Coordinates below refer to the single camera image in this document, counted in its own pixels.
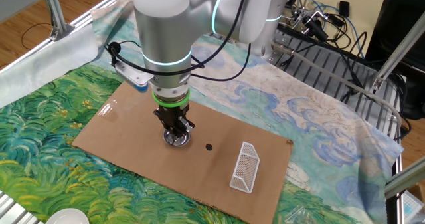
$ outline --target wooden floor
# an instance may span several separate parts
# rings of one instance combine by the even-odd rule
[[[59,0],[66,22],[70,22],[91,9],[101,0]],[[50,15],[44,0],[40,0],[0,23],[0,69],[12,63],[28,50],[21,44],[22,34],[32,25],[49,23]],[[24,37],[25,46],[32,48],[50,35],[51,27],[39,25],[31,29]],[[413,130],[402,141],[403,166],[407,167],[422,156],[425,156],[425,119],[410,121]]]

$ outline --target cardboard sheet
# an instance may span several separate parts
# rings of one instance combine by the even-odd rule
[[[171,147],[152,113],[157,104],[149,92],[123,83],[73,145],[248,223],[271,223],[292,141],[191,102],[187,118],[196,125],[191,140]],[[243,141],[260,157],[251,194],[229,186]]]

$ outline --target wire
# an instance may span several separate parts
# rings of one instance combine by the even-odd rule
[[[230,78],[209,78],[209,77],[201,76],[201,75],[198,75],[198,74],[192,74],[192,76],[197,77],[197,78],[203,78],[203,79],[209,80],[209,81],[216,81],[216,82],[227,82],[227,81],[233,80],[235,78],[238,78],[244,72],[246,66],[248,65],[248,61],[250,60],[250,53],[251,53],[251,44],[248,45],[248,54],[246,55],[246,60],[245,60],[244,66],[239,71],[239,73],[237,73],[233,77],[230,77]]]
[[[396,108],[394,108],[394,106],[392,106],[391,104],[389,104],[386,100],[383,100],[382,98],[379,98],[378,96],[376,96],[376,95],[374,95],[374,94],[366,91],[365,89],[360,88],[360,87],[356,86],[355,84],[350,83],[349,81],[347,81],[347,80],[345,80],[345,79],[337,76],[336,74],[333,74],[333,73],[329,72],[328,70],[325,70],[324,68],[321,68],[320,66],[318,66],[315,63],[311,62],[308,58],[305,58],[304,56],[300,55],[297,52],[294,52],[294,56],[297,57],[297,58],[299,58],[299,59],[301,59],[302,61],[304,61],[308,65],[316,68],[317,70],[319,70],[319,71],[321,71],[321,72],[329,75],[330,77],[338,80],[339,82],[342,82],[343,84],[351,87],[352,89],[363,93],[365,96],[368,96],[370,99],[373,99],[375,102],[378,102],[378,103],[381,103],[382,105],[387,106],[391,110],[392,114],[394,116],[396,116],[397,130],[399,130],[401,128],[401,126],[402,126],[402,119],[401,119],[400,114],[397,112]]]
[[[320,8],[320,7],[329,7],[329,8],[332,8],[332,9],[336,10],[337,12],[339,12],[338,8],[333,7],[333,6],[331,6],[331,5],[320,5],[320,6],[318,6],[318,7],[319,7],[319,8]],[[354,26],[353,22],[351,22],[351,20],[350,20],[348,17],[346,17],[346,19],[347,19],[347,21],[351,24],[351,26],[353,27],[354,33],[355,33],[355,35],[356,35],[356,39],[359,39],[359,36],[357,35],[356,27]],[[365,58],[365,56],[363,55],[363,52],[360,52],[360,54],[361,54],[362,58]]]
[[[323,9],[321,9],[319,3],[317,1],[315,1],[315,0],[312,0],[312,1],[316,4],[316,7],[319,7],[321,13],[324,14]]]
[[[29,30],[31,30],[32,28],[34,28],[34,27],[36,27],[36,26],[38,26],[38,25],[50,25],[50,26],[52,26],[50,23],[46,23],[46,22],[42,22],[42,23],[37,23],[37,24],[35,24],[35,25],[33,25],[33,26],[31,26],[31,27],[29,27],[23,34],[22,34],[22,36],[21,36],[21,44],[22,44],[22,46],[24,47],[24,48],[26,48],[26,49],[29,49],[29,50],[31,50],[31,48],[28,48],[28,47],[26,47],[25,45],[24,45],[24,35],[29,31]]]
[[[336,24],[334,24],[332,22],[329,22],[329,23],[331,25],[333,25],[338,30],[338,32],[335,34],[336,35],[336,38],[334,40],[334,43],[337,42],[343,35],[345,35],[348,38],[348,44],[346,46],[344,46],[344,47],[339,48],[339,49],[345,49],[345,48],[347,48],[351,44],[351,38],[350,38],[350,36],[347,35],[346,31],[343,31],[342,29],[340,29]]]
[[[219,46],[219,48],[207,59],[205,59],[204,61],[200,62],[199,64],[193,65],[191,68],[186,68],[184,70],[180,70],[180,71],[175,71],[175,72],[157,72],[157,71],[153,71],[153,70],[148,70],[146,68],[140,67],[128,60],[126,60],[125,58],[123,58],[121,55],[118,54],[118,52],[116,52],[116,50],[113,47],[110,47],[110,49],[108,47],[105,47],[106,50],[109,52],[111,52],[112,55],[114,55],[116,58],[118,58],[119,60],[121,60],[122,62],[128,64],[129,66],[131,66],[132,68],[136,69],[136,70],[140,70],[143,72],[146,72],[148,74],[153,74],[153,75],[161,75],[161,76],[173,76],[173,75],[178,75],[178,74],[184,74],[186,72],[191,72],[192,70],[195,70],[197,68],[201,68],[204,66],[204,64],[208,63],[210,60],[212,60],[223,48],[224,46],[227,44],[228,40],[230,39],[230,37],[233,34],[234,29],[236,28],[236,24],[238,23],[239,20],[239,16],[242,12],[242,8],[244,6],[244,2],[245,0],[240,0],[240,4],[239,4],[239,8],[238,11],[236,13],[236,17],[234,18],[234,22],[232,24],[232,27],[229,30],[229,33],[227,34],[226,39],[223,41],[223,43]]]
[[[350,71],[350,74],[351,74],[351,78],[352,78],[352,80],[349,80],[349,81],[353,81],[353,83],[355,84],[355,85],[357,85],[358,87],[360,87],[360,88],[364,88],[363,87],[363,85],[362,85],[362,83],[360,82],[360,80],[359,80],[359,78],[357,77],[357,75],[354,73],[354,70],[353,70],[353,68],[354,68],[354,64],[356,63],[356,61],[357,61],[357,58],[359,57],[359,54],[360,54],[360,52],[362,51],[362,49],[363,49],[363,47],[364,47],[364,45],[365,45],[365,43],[366,43],[366,38],[367,38],[367,32],[365,31],[365,32],[363,32],[363,33],[361,33],[361,35],[360,35],[360,37],[355,41],[355,43],[354,43],[354,45],[351,47],[351,50],[350,50],[350,53],[353,51],[353,49],[354,49],[354,47],[356,46],[356,44],[359,44],[359,40],[361,39],[361,37],[365,37],[364,39],[363,39],[363,44],[361,45],[361,48],[359,49],[359,52],[357,53],[357,56],[355,57],[355,59],[354,59],[354,61],[353,61],[353,63],[352,63],[352,65],[350,65],[350,63],[349,63],[349,61],[348,61],[348,59],[345,59],[345,57],[343,56],[343,54],[342,53],[340,53],[341,54],[341,58],[344,60],[344,62],[345,62],[345,64],[347,65],[347,68],[349,69],[349,71]],[[347,91],[347,93],[340,99],[340,101],[341,102],[348,102],[348,100],[349,100],[349,97],[351,96],[351,95],[354,95],[354,94],[356,94],[356,92],[353,92],[353,89],[350,89],[349,88],[349,90]]]
[[[141,48],[141,46],[135,41],[121,41],[118,44],[124,44],[124,43],[135,43],[135,45],[137,45],[139,48]]]
[[[405,138],[407,135],[409,135],[410,131],[412,131],[412,124],[410,124],[409,120],[407,118],[405,118],[404,116],[401,116],[404,121],[407,123],[408,129],[406,131],[406,133],[400,135],[399,137],[395,138],[394,141],[398,141],[398,140],[403,140],[403,138]]]

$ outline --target painted cloth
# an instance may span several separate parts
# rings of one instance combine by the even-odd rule
[[[116,19],[92,11],[94,17],[103,12],[93,22],[99,43],[137,41],[134,13],[121,16],[126,8],[115,8],[122,11]],[[220,42],[203,36],[193,55],[203,60]],[[92,62],[0,108],[0,189],[42,221],[73,207],[92,224],[241,223],[71,146],[122,83],[100,47]],[[132,43],[120,54],[143,62]],[[246,55],[226,45],[195,72],[226,78],[242,68]],[[352,109],[255,56],[236,80],[191,78],[190,85],[192,101],[294,141],[274,223],[300,207],[308,223],[386,223],[384,185],[402,148]]]

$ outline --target white mesh object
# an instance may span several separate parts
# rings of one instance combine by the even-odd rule
[[[252,144],[244,142],[234,167],[230,187],[246,193],[252,193],[260,158]]]

